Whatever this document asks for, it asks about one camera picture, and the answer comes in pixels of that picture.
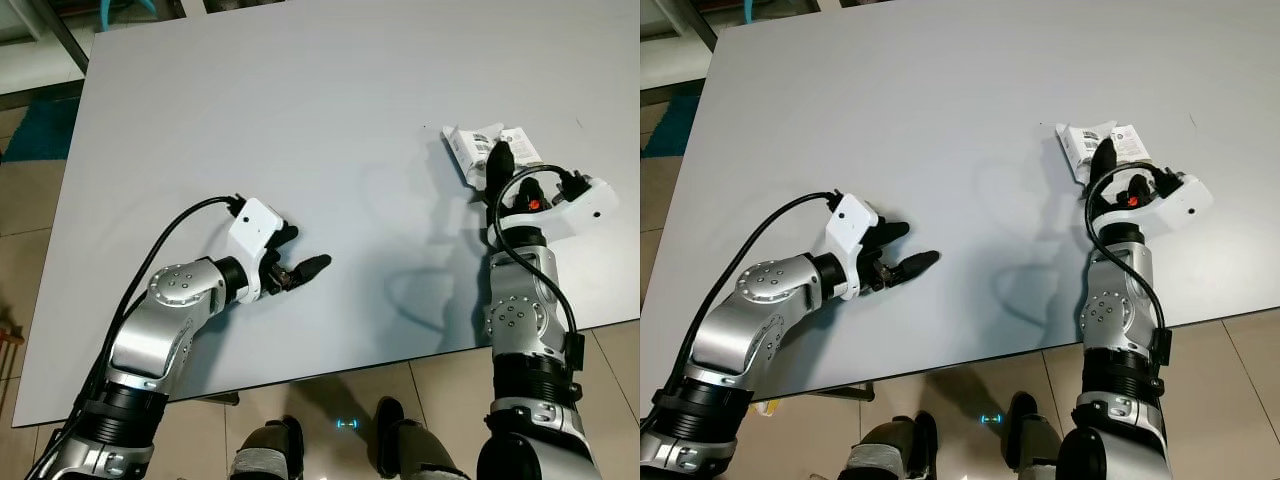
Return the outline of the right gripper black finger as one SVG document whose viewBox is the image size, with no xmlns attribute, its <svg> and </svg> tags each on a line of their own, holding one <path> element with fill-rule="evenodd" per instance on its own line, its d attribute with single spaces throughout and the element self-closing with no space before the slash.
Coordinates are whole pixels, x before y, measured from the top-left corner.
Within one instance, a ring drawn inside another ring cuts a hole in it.
<svg viewBox="0 0 1280 480">
<path fill-rule="evenodd" d="M 486 191 L 502 191 L 515 175 L 515 155 L 507 141 L 497 141 L 486 159 Z"/>
<path fill-rule="evenodd" d="M 1116 164 L 1114 140 L 1102 140 L 1091 157 L 1091 186 L 1100 183 Z"/>
</svg>

